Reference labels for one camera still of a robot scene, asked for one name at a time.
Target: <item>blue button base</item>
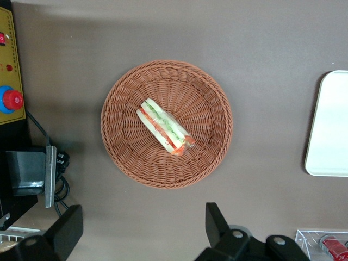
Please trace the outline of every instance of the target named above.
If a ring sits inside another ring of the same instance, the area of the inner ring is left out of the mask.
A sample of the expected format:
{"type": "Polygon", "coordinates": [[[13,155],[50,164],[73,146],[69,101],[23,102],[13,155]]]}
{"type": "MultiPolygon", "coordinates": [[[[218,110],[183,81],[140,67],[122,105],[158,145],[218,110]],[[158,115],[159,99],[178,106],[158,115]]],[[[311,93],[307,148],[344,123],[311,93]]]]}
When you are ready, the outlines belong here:
{"type": "Polygon", "coordinates": [[[13,88],[11,88],[10,86],[4,85],[0,87],[0,111],[2,113],[5,114],[11,114],[13,113],[15,110],[9,110],[8,108],[5,107],[4,102],[2,100],[2,98],[4,97],[4,94],[6,91],[10,91],[13,90],[13,88]]]}

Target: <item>gray table surface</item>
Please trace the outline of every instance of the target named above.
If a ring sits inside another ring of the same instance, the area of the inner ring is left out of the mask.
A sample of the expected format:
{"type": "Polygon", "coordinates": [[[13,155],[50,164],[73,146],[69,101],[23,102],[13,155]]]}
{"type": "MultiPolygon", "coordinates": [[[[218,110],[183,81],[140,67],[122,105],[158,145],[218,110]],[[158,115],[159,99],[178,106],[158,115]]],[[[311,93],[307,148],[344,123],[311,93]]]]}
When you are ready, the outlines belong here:
{"type": "MultiPolygon", "coordinates": [[[[20,0],[14,14],[27,109],[71,156],[68,204],[85,231],[69,260],[194,260],[206,202],[259,239],[347,230],[347,178],[312,177],[304,154],[321,78],[348,70],[348,1],[20,0]],[[232,106],[232,144],[206,179],[178,190],[125,176],[101,138],[107,93],[155,59],[205,70],[232,106]]],[[[30,125],[33,141],[41,134],[30,125]]],[[[15,225],[47,229],[44,199],[15,225]]]]}

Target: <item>white tray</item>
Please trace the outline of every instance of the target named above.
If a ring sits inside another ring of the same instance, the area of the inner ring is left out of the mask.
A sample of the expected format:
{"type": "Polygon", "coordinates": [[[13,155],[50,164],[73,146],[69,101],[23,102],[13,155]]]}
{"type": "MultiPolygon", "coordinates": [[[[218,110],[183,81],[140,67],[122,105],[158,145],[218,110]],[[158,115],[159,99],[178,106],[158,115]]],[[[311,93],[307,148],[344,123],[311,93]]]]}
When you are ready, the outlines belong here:
{"type": "Polygon", "coordinates": [[[314,176],[348,177],[348,71],[321,81],[304,166],[314,176]]]}

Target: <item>black cable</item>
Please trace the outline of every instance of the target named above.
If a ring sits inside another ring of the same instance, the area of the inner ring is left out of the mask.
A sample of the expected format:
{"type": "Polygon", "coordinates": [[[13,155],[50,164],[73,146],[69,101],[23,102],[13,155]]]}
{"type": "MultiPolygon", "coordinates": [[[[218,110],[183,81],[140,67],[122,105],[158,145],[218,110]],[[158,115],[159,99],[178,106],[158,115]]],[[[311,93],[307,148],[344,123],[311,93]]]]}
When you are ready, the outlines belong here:
{"type": "Polygon", "coordinates": [[[50,146],[52,144],[52,140],[48,136],[47,132],[44,130],[44,128],[41,127],[41,125],[38,123],[38,121],[34,118],[34,116],[28,110],[26,110],[26,113],[27,113],[28,117],[31,119],[31,121],[37,126],[37,128],[46,137],[46,146],[50,146]]]}
{"type": "MultiPolygon", "coordinates": [[[[44,128],[41,127],[38,121],[34,118],[34,116],[28,110],[26,110],[26,113],[28,117],[32,120],[32,122],[46,137],[46,146],[50,146],[52,144],[52,140],[48,136],[47,132],[44,130],[44,128]]],[[[58,191],[54,193],[54,208],[59,217],[61,217],[61,211],[59,209],[58,203],[60,203],[65,209],[68,209],[68,205],[65,204],[63,200],[68,197],[70,193],[70,186],[67,180],[63,177],[63,174],[65,173],[66,168],[69,166],[69,162],[70,162],[70,157],[67,153],[65,152],[58,153],[57,162],[56,162],[55,184],[57,185],[58,182],[61,181],[62,186],[60,187],[58,191]]]]}

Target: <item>yellow control panel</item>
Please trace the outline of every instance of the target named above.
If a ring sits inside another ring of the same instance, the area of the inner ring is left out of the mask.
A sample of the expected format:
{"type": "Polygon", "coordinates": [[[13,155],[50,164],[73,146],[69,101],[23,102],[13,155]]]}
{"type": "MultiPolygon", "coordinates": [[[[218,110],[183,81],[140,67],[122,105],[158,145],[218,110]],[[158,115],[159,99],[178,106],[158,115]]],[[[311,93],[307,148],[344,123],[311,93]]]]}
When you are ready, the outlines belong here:
{"type": "Polygon", "coordinates": [[[0,125],[25,118],[13,16],[0,7],[0,125]]]}

